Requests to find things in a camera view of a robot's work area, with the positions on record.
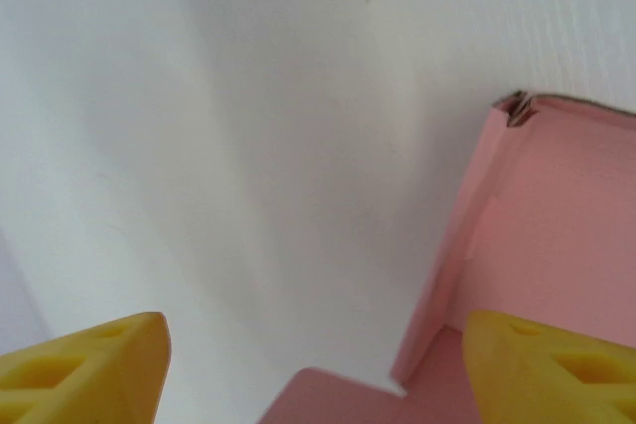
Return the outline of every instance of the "pink box flap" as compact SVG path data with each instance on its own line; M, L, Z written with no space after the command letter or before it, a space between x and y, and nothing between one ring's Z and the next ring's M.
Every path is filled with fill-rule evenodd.
M636 117L555 95L495 105L392 371L474 309L636 346Z

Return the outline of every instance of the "white wall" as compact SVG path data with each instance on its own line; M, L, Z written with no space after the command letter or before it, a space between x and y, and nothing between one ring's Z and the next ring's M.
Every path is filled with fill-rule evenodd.
M158 422L389 385L487 105L630 108L635 0L0 0L0 225L56 335L146 309Z

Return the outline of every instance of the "pink cardboard box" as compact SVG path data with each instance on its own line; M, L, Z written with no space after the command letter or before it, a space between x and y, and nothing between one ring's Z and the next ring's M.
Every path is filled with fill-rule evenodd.
M261 424L479 423L468 313L497 310L636 347L636 116L518 92L475 149L392 377L405 397L300 371Z

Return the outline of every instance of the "pink cardboard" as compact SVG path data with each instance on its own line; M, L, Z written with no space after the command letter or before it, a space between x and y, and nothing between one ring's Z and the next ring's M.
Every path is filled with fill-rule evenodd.
M475 309L636 347L635 133L634 115L576 98L496 104L394 363L406 396L303 371L261 423L480 422L461 359Z

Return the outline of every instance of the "yellow plastic piece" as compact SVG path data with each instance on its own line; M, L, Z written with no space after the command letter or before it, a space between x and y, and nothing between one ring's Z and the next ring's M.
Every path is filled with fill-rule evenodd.
M636 423L636 350L479 311L463 355L484 424Z
M170 361L160 313L0 356L0 424L150 424Z

